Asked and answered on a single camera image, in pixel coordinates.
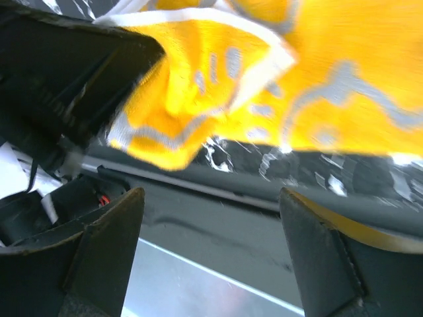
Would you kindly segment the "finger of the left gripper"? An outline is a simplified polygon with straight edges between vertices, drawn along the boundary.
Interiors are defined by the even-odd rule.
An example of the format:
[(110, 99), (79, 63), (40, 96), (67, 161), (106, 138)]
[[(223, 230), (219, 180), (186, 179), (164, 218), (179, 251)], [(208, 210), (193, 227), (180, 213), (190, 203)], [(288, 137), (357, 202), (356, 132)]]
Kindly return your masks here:
[(148, 36), (1, 7), (1, 139), (85, 151), (162, 55)]

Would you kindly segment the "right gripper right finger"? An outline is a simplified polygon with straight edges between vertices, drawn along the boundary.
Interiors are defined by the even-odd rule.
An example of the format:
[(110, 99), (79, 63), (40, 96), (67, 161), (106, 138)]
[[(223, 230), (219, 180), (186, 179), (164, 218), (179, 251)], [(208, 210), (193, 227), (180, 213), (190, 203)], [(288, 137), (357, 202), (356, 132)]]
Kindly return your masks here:
[(422, 239), (354, 221), (286, 188), (280, 217), (306, 316), (422, 315)]

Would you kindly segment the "grey orange towel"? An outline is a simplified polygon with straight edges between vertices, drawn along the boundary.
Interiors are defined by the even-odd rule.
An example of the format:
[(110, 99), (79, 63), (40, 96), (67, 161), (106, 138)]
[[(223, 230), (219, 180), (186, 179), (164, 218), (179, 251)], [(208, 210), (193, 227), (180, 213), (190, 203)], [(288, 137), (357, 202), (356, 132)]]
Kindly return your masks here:
[(180, 170), (213, 136), (422, 157), (421, 1), (120, 1), (95, 22), (165, 52), (106, 138), (136, 159)]

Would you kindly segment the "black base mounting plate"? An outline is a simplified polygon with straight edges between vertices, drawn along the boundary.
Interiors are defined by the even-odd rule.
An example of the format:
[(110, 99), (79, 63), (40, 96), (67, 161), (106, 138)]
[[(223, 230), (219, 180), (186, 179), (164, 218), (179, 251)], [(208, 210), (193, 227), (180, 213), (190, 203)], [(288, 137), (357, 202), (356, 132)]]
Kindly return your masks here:
[(193, 165), (167, 172), (128, 157), (86, 157), (83, 170), (145, 189), (150, 225), (170, 225), (213, 244), (232, 259), (257, 259), (263, 269), (293, 273), (280, 221), (278, 192), (255, 176)]

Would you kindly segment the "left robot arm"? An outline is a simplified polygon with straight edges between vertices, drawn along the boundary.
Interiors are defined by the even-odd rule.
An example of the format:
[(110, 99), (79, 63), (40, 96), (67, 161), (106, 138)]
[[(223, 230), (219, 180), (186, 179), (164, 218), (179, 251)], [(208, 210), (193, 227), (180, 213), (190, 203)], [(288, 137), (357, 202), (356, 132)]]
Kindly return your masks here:
[(1, 2), (2, 243), (47, 223), (31, 208), (40, 196), (13, 149), (70, 177), (162, 53), (148, 36)]

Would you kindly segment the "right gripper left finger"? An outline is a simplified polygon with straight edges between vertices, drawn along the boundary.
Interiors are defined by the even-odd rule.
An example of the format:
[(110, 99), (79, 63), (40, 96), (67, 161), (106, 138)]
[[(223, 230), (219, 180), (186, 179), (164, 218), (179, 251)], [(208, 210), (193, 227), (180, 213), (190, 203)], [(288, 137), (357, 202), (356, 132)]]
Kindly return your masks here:
[(1, 249), (2, 316), (120, 316), (144, 212), (134, 188)]

